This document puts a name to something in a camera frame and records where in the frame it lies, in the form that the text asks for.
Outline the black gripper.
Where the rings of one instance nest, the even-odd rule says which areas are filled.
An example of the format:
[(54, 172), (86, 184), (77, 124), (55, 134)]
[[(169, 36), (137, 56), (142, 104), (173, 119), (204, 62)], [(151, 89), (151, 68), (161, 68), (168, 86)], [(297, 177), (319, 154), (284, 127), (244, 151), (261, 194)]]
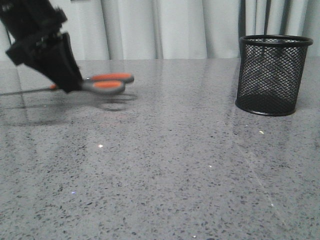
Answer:
[[(2, 0), (0, 20), (15, 40), (6, 54), (15, 65), (20, 65), (30, 60), (33, 45), (60, 31), (67, 17), (48, 0)], [(83, 78), (67, 32), (45, 49), (42, 64), (48, 78), (60, 89), (66, 93), (81, 90)]]

